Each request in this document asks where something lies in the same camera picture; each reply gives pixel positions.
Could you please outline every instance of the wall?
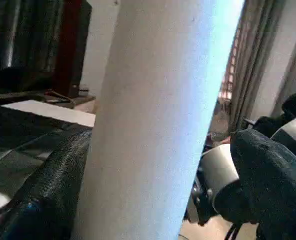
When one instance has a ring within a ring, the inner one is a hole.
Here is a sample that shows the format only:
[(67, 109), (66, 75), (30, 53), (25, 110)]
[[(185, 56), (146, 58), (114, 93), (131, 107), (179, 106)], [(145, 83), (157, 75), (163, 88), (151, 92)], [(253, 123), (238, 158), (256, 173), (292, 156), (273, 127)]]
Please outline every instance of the wall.
[(250, 119), (270, 116), (296, 46), (296, 0), (286, 0)]
[(87, 0), (92, 6), (81, 84), (100, 97), (120, 0)]

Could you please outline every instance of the tiled floor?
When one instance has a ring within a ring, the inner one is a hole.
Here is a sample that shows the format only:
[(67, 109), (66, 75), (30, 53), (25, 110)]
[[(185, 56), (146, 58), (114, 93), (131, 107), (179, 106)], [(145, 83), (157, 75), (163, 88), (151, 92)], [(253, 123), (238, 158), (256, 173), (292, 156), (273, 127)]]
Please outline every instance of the tiled floor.
[[(224, 240), (231, 223), (222, 217), (213, 217), (205, 226), (190, 224), (185, 221), (182, 224), (180, 234), (189, 240)], [(237, 240), (255, 240), (256, 226), (244, 224), (238, 234)]]

